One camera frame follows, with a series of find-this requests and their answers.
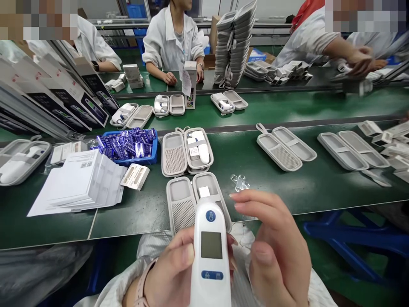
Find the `thermometer display screen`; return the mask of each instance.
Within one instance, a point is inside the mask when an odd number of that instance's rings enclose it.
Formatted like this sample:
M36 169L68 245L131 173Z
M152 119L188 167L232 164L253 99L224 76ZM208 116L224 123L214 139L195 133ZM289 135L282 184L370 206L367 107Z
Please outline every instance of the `thermometer display screen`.
M222 234L202 232L202 258L222 259Z

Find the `clear plastic piece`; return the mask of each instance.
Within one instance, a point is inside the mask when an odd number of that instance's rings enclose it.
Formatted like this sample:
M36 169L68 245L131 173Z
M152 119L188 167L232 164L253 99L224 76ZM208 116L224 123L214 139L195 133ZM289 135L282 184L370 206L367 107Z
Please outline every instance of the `clear plastic piece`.
M250 184L246 181L246 177L244 175L236 176L235 174L233 174L230 176L230 180L236 184L236 192L240 192L242 190L250 188Z

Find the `blue stool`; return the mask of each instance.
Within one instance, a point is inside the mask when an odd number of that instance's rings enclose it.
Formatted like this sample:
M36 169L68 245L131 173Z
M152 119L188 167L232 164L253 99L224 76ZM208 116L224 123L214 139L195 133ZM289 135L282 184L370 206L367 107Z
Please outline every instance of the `blue stool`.
M337 225L344 210L324 213L319 222L305 222L305 231L314 238L327 242L356 271L356 277L365 281L392 286L399 282L405 260L409 258L409 235L397 229L388 221L381 227L363 214L364 209L347 209L365 227ZM376 273L348 245L359 244L369 252L384 255L388 264L384 276Z

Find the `hand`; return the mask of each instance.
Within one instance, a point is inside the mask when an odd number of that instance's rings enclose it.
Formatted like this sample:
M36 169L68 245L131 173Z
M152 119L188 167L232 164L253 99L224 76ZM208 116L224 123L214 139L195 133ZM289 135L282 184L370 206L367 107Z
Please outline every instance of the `hand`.
M195 258L194 227L179 231L148 273L144 293L150 307L185 307L190 304L190 281ZM230 281L237 268L232 244L236 240L227 234Z
M177 82L178 79L173 75L173 73L168 72L167 74L164 75L163 81L170 86L174 86Z
M348 75L353 75L357 78L365 78L367 74L371 72L372 68L372 48L364 46L357 50L350 57L347 62L352 70L348 72Z
M387 60L375 60L372 62L371 71L374 72L376 70L380 70L384 68L386 65L388 65Z
M196 83L202 82L205 79L205 72L203 71L202 66L197 64L196 70L197 70Z
M250 280L266 307L308 306L311 258L307 243L280 197L243 190L230 196L237 212L262 225L251 247Z

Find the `blue button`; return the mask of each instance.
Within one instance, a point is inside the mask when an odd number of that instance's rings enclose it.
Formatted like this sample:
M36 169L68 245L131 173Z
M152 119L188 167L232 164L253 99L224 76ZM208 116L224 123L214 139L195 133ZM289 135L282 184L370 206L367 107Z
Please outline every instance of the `blue button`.
M223 279L223 273L222 272L215 272L215 271L202 271L202 278L222 280Z
M212 210L209 210L206 212L206 219L209 222L213 222L216 219L216 214Z

